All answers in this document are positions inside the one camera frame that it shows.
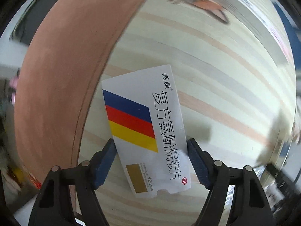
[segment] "metal screw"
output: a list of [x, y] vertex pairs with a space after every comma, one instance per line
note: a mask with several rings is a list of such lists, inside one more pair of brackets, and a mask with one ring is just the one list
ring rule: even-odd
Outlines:
[[253, 170], [253, 168], [252, 168], [251, 166], [247, 165], [247, 166], [246, 166], [246, 170], [250, 172], [250, 171]]
[[90, 165], [90, 161], [83, 161], [82, 162], [83, 167], [87, 167], [88, 165]]
[[222, 163], [221, 161], [219, 161], [219, 160], [216, 160], [216, 161], [214, 162], [214, 164], [215, 164], [216, 166], [218, 166], [218, 167], [221, 167], [223, 163]]
[[54, 166], [54, 167], [51, 168], [51, 171], [56, 172], [58, 169], [59, 169], [58, 166]]

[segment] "brown leather mat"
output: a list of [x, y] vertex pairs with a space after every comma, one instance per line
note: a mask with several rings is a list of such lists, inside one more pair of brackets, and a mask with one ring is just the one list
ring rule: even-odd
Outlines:
[[77, 165], [89, 106], [116, 41], [145, 0], [59, 0], [25, 56], [15, 106], [17, 150], [43, 182]]

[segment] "red oval logo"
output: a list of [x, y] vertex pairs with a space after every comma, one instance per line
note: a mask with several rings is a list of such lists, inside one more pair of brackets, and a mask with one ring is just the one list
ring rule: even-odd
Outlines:
[[184, 177], [184, 178], [182, 179], [182, 184], [184, 184], [184, 185], [187, 184], [187, 178]]

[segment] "gold rectangle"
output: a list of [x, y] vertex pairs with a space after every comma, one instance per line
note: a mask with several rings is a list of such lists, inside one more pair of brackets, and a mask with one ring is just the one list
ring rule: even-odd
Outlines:
[[136, 193], [147, 192], [139, 164], [126, 165], [126, 169]]

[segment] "red stripe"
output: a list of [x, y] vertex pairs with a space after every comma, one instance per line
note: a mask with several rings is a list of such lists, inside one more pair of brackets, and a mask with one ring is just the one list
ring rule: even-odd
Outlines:
[[142, 133], [151, 138], [155, 138], [153, 125], [151, 123], [139, 119], [135, 116], [129, 115], [108, 105], [106, 105], [106, 113], [108, 114], [110, 121], [113, 121], [138, 133]]

